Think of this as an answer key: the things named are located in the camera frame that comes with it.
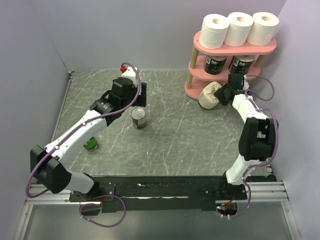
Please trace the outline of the black paper roll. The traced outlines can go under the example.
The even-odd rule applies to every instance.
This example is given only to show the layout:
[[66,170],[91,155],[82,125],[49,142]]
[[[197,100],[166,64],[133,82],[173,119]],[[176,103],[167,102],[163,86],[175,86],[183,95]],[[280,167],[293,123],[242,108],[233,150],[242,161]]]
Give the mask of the black paper roll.
[[234,55],[228,70],[231,74],[246,75],[255,60],[255,55]]
[[203,70],[210,76],[220,75],[226,63],[227,56],[207,55],[205,57]]

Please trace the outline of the white paper towel roll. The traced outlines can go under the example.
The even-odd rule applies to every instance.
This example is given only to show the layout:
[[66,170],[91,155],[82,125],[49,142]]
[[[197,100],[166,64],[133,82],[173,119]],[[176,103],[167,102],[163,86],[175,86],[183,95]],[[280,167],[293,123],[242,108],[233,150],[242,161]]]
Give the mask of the white paper towel roll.
[[207,49],[220,48],[225,40],[229,20],[220,14],[208,14],[203,18],[199,43]]
[[280,22],[278,17],[270,12],[256,12],[252,18],[253,24],[246,41],[254,46],[268,45]]
[[229,27],[224,39],[224,43],[231,47],[242,46],[250,33],[254,19],[244,12],[232,12],[227,17]]

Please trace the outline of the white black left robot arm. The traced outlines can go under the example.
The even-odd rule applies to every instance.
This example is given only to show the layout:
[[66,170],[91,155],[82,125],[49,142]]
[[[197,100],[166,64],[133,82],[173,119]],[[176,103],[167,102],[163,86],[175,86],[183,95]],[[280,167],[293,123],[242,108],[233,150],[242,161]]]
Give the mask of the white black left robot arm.
[[100,194],[100,184],[86,173],[67,169],[67,162],[95,134],[108,127],[129,107],[147,105],[147,83],[137,84],[126,77],[113,80],[112,87],[86,111],[68,131],[45,147],[30,151],[30,179],[35,178],[53,194],[63,190],[79,192],[87,201]]

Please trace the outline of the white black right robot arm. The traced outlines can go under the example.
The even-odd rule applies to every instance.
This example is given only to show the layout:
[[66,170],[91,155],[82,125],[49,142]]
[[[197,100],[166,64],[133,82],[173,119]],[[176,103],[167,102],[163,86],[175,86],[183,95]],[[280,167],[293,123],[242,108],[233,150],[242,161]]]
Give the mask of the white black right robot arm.
[[238,142],[238,157],[222,176],[218,193],[230,199],[242,190],[246,178],[255,168],[264,167],[276,153],[278,122],[263,113],[249,88],[245,89],[247,76],[230,73],[227,84],[214,93],[223,106],[230,104],[240,115],[244,126]]

